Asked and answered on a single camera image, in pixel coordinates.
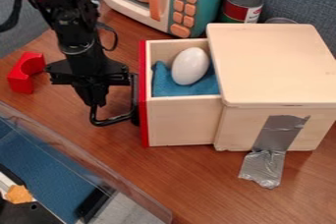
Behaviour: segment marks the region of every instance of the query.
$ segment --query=box lid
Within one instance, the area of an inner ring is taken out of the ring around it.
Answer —
[[[336,107],[336,62],[311,25],[210,24],[228,106]]]

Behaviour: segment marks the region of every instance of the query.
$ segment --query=red can label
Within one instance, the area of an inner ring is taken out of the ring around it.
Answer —
[[[224,16],[230,20],[240,23],[256,24],[259,19],[262,7],[245,8],[232,4],[229,1],[224,2]]]

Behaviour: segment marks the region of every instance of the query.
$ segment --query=duct tape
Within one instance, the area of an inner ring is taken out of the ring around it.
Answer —
[[[264,188],[280,186],[286,151],[309,117],[270,116],[243,162],[239,178],[255,181]]]

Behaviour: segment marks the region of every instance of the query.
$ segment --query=wooden table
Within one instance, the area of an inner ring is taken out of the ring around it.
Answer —
[[[138,70],[141,39],[170,38],[105,5],[102,14],[120,36],[118,49],[108,55],[131,71]],[[110,34],[101,35],[108,44]],[[73,89],[51,85],[46,74],[34,78],[34,94],[11,92],[6,74],[24,51],[43,52],[47,62],[63,58],[49,30],[2,59],[0,100],[65,137],[62,150],[82,164],[102,174],[89,156],[71,153],[74,144],[171,209],[175,223],[336,223],[335,127],[316,151],[288,153],[281,186],[270,191],[237,178],[243,152],[216,152],[211,145],[142,148],[139,128],[130,122],[95,128]],[[129,95],[127,88],[111,88],[101,117],[126,112]]]

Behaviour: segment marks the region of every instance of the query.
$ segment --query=blue cloth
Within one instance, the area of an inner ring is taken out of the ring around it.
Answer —
[[[47,143],[0,117],[0,163],[24,180],[33,196],[67,224],[94,190],[78,174],[88,174]]]
[[[176,84],[172,78],[170,69],[161,61],[156,62],[152,70],[153,97],[219,94],[218,82],[212,64],[204,77],[191,85]]]

